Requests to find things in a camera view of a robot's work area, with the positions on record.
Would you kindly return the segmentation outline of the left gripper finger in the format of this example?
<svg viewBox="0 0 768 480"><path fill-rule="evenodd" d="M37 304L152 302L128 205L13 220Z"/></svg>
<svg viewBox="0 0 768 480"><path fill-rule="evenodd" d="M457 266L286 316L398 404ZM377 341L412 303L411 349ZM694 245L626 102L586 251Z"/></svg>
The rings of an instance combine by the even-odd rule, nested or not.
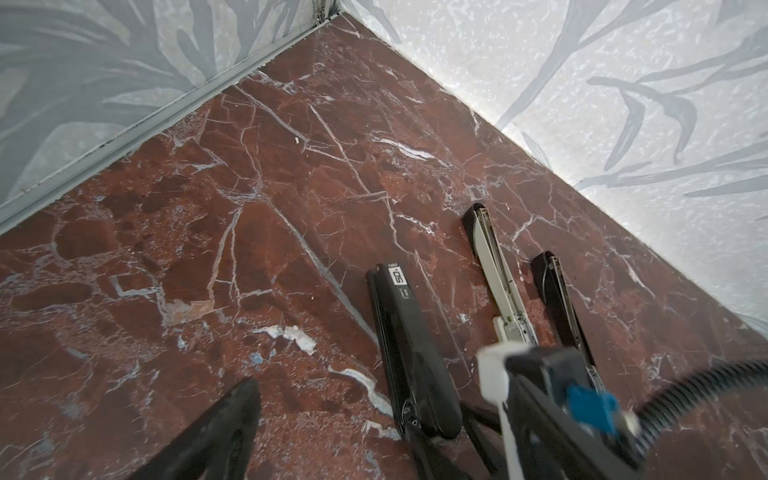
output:
<svg viewBox="0 0 768 480"><path fill-rule="evenodd" d="M130 477L244 479L260 414L258 383L245 377Z"/></svg>

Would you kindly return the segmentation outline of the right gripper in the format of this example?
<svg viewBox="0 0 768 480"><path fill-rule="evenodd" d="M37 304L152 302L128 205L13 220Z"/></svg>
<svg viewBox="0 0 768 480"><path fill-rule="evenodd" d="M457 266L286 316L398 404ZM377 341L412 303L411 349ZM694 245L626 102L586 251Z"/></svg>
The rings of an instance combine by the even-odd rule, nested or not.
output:
<svg viewBox="0 0 768 480"><path fill-rule="evenodd" d="M504 466L504 444L498 412L472 408L460 401L463 417L460 433L466 433L490 478L496 478ZM467 479L469 473L458 467L417 427L407 426L402 438L409 444L417 473L421 479Z"/></svg>

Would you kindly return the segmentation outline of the beige stapler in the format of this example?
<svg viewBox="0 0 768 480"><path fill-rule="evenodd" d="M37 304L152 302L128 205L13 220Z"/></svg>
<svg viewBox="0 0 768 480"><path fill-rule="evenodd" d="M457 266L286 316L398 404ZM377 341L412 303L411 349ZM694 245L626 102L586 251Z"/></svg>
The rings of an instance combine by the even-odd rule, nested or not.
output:
<svg viewBox="0 0 768 480"><path fill-rule="evenodd" d="M537 345L537 335L498 242L489 210L481 203L473 203L463 215L462 224L499 312L493 318L499 341Z"/></svg>

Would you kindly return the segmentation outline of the black stapler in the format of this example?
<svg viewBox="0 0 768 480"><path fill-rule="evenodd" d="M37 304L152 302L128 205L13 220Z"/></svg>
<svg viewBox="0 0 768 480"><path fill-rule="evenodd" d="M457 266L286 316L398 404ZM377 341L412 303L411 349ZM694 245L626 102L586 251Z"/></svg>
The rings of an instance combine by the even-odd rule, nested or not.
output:
<svg viewBox="0 0 768 480"><path fill-rule="evenodd" d="M403 268L380 263L366 273L393 417L398 430L456 438L460 399Z"/></svg>
<svg viewBox="0 0 768 480"><path fill-rule="evenodd" d="M605 385L575 312L560 259L551 251L544 251L536 256L530 265L537 291L560 342L580 352L592 387L604 392Z"/></svg>

